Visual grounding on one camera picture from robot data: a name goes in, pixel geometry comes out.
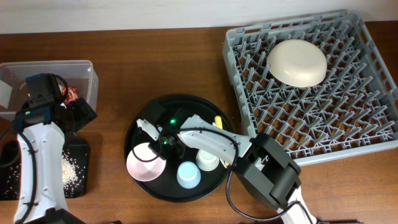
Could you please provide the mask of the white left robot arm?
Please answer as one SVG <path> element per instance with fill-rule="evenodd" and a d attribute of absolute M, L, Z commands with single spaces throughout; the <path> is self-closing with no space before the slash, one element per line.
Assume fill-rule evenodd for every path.
<path fill-rule="evenodd" d="M 16 113 L 11 128 L 21 152 L 21 191 L 14 223 L 81 223 L 66 203 L 62 151 L 65 137 L 96 117 L 83 98 L 66 105 L 28 101 Z"/>

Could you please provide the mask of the large cream bowl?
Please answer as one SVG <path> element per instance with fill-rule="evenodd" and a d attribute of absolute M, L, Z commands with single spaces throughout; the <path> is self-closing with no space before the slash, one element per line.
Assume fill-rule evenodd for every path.
<path fill-rule="evenodd" d="M 286 85 L 305 88 L 326 77 L 325 54 L 305 40 L 290 39 L 277 44 L 267 56 L 270 73 Z"/>

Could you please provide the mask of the pink bowl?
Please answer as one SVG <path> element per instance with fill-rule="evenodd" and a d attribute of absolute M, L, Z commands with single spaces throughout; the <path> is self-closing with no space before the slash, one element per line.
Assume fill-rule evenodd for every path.
<path fill-rule="evenodd" d="M 149 148 L 148 142 L 138 144 L 127 156 L 127 171 L 134 179 L 141 182 L 148 182 L 158 178 L 165 170 L 166 160 L 158 157 L 151 162 L 141 162 L 138 159 L 148 161 L 154 157 L 155 154 Z"/>

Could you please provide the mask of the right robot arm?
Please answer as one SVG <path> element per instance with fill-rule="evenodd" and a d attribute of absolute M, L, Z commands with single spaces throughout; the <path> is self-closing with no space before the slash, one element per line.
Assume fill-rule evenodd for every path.
<path fill-rule="evenodd" d="M 157 105 L 144 109 L 139 126 L 156 143 L 154 152 L 166 158 L 164 146 L 175 143 L 204 150 L 229 163 L 248 193 L 277 215 L 271 222 L 317 223 L 302 197 L 300 166 L 267 134 L 238 135 L 217 128 L 188 110 L 170 111 Z"/>

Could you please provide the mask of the red snack wrapper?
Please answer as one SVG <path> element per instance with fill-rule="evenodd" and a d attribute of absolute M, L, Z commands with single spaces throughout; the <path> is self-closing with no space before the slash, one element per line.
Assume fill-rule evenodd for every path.
<path fill-rule="evenodd" d="M 60 86 L 60 90 L 63 95 L 67 92 L 67 98 L 64 101 L 65 104 L 69 104 L 71 101 L 79 99 L 78 90 L 75 86 L 70 86 L 68 89 L 66 89 L 66 86 Z"/>

